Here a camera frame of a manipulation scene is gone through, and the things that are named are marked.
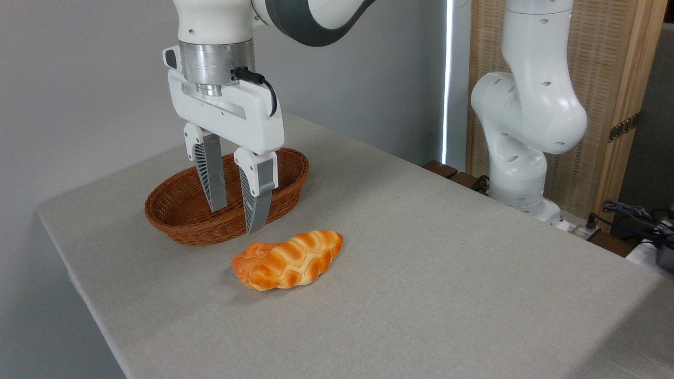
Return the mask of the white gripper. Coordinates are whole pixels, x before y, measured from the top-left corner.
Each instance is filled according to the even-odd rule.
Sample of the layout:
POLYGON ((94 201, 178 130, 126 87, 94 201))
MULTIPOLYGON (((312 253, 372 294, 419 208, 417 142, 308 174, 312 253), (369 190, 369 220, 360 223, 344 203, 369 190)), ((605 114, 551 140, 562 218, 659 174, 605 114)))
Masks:
POLYGON ((207 96, 173 69, 168 71, 168 85, 176 113, 188 121, 183 129, 187 155, 196 166, 212 213, 228 205, 222 137, 241 146, 234 152, 234 161, 239 167, 246 232, 259 231, 266 223, 273 189, 279 186, 277 154, 273 151, 284 144, 280 108, 270 116, 270 91, 240 81, 223 86, 221 96, 207 96))

